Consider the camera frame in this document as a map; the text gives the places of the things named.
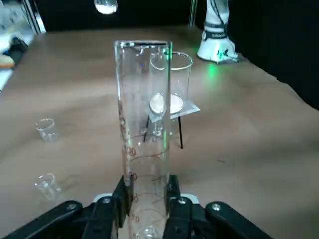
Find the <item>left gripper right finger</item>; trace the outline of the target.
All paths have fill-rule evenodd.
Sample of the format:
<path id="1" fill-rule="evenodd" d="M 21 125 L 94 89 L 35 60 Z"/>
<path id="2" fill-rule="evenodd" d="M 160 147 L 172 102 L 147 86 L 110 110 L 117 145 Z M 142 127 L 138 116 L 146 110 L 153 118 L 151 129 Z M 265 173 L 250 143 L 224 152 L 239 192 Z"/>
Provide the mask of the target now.
<path id="1" fill-rule="evenodd" d="M 180 193 L 176 175 L 170 175 L 165 189 L 168 219 L 164 239 L 270 239 L 271 237 L 220 201 L 205 207 Z"/>

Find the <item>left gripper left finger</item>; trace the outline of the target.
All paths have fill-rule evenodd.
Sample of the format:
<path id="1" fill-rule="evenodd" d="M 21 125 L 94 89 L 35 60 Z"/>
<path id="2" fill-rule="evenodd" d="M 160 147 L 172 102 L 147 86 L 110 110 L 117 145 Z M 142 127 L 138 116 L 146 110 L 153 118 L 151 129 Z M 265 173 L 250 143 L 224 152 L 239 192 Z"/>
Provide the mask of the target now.
<path id="1" fill-rule="evenodd" d="M 65 201 L 5 239 L 117 239 L 132 205 L 132 179 L 121 177 L 111 196 L 84 207 Z"/>

